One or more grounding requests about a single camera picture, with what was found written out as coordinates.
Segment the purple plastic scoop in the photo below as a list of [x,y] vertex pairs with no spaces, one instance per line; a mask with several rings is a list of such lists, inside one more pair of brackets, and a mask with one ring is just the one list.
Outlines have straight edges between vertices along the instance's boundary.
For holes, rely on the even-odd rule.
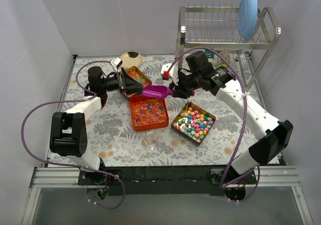
[[[184,87],[179,87],[179,90],[187,90]],[[145,87],[142,90],[142,95],[151,98],[164,99],[168,96],[172,96],[173,91],[171,91],[168,87],[163,85],[150,85]]]

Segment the clear glass jar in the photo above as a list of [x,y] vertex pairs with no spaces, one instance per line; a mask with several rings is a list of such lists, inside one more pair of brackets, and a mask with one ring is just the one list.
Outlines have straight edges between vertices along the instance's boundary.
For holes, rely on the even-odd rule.
[[158,135],[155,132],[148,131],[144,136],[145,148],[148,152],[155,152],[158,146]]

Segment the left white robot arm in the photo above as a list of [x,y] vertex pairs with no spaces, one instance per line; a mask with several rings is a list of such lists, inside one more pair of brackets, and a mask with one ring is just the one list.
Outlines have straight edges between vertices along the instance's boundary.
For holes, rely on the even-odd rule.
[[119,90],[122,93],[142,93],[143,85],[126,74],[123,68],[105,75],[99,66],[90,67],[84,101],[65,112],[52,116],[50,150],[68,157],[85,171],[85,177],[97,185],[106,181],[103,161],[87,149],[86,122],[107,103],[107,93]]

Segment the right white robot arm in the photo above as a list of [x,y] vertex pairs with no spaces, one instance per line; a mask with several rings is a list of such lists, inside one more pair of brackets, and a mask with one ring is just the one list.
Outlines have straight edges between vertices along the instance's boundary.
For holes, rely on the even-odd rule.
[[245,152],[232,153],[220,181],[220,185],[226,187],[241,182],[254,168],[268,164],[285,149],[293,131],[293,124],[288,120],[280,121],[260,106],[246,92],[240,75],[221,54],[213,52],[225,65],[214,68],[204,51],[195,48],[191,51],[193,53],[186,58],[188,75],[178,68],[177,59],[162,66],[162,78],[172,81],[169,85],[172,96],[188,98],[199,88],[209,91],[242,119],[236,146],[240,146],[246,128],[252,131],[257,140]]

